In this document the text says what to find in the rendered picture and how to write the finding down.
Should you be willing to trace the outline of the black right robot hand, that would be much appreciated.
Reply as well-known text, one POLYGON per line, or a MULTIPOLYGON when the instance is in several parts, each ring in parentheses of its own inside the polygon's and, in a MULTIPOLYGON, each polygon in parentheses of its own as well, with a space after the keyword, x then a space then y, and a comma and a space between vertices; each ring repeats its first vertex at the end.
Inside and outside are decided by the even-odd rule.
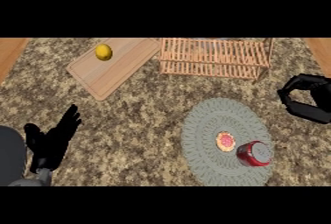
POLYGON ((287 112, 315 123, 331 123, 331 78, 301 73, 277 90, 287 112), (305 92, 309 101, 298 101, 292 92, 305 92))

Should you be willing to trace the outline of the red can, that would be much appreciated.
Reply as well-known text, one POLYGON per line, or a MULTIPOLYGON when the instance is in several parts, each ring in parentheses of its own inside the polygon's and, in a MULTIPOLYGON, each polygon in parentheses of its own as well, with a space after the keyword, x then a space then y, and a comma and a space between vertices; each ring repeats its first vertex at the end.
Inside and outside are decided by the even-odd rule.
POLYGON ((252 141, 238 147, 237 158, 246 166, 268 166, 272 161, 272 150, 262 141, 252 141))

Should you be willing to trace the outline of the pale wooden cutting board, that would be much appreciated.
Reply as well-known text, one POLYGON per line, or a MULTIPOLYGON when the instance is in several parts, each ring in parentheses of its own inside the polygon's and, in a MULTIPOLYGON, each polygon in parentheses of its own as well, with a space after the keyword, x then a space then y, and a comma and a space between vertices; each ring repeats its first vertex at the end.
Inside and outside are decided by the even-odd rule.
POLYGON ((156 38, 104 38, 113 57, 103 61, 92 47, 69 64, 67 71, 98 101, 104 101, 162 49, 156 38))

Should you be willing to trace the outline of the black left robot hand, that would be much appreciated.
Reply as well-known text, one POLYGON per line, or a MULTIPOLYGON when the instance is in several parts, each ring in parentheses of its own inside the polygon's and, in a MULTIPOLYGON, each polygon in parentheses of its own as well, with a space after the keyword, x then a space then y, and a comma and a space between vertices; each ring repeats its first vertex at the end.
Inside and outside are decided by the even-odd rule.
POLYGON ((30 167, 33 173, 37 173, 42 169, 54 171, 60 167, 69 150, 69 142, 80 124, 79 106, 73 104, 57 127, 48 133, 33 123, 26 125, 26 144, 35 152, 30 167))

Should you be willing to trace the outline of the wooden slatted tiered shelf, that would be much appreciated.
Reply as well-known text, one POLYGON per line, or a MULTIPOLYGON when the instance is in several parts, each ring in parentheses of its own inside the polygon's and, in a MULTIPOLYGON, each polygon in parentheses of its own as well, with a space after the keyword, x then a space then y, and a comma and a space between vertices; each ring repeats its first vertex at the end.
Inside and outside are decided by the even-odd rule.
POLYGON ((258 80, 271 68, 272 50, 272 38, 264 41, 163 38, 160 72, 258 80))

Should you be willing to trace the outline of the pink-topped cupcake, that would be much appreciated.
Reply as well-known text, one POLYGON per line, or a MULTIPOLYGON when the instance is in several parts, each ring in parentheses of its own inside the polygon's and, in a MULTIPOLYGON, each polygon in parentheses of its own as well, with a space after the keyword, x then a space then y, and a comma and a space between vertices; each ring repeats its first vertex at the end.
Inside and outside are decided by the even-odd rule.
POLYGON ((230 132, 222 131, 216 137, 216 145, 221 151, 231 152, 236 147, 236 139, 230 132))

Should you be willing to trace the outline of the yellow lemon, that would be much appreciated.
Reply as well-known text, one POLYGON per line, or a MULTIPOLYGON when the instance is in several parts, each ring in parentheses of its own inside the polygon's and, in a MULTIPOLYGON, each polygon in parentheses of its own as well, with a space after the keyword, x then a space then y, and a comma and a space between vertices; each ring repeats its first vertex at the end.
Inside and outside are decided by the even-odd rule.
POLYGON ((113 57, 113 50, 107 44, 100 44, 97 46, 97 57, 100 60, 110 60, 113 57))

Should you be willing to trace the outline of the grey round woven placemat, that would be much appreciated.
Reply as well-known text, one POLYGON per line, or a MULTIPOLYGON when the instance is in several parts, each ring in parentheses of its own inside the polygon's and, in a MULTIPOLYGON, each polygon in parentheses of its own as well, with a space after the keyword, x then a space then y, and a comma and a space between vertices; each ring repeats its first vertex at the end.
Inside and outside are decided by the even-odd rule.
POLYGON ((238 101, 212 98, 185 118, 181 146, 207 186, 264 186, 272 175, 274 142, 258 114, 238 101))

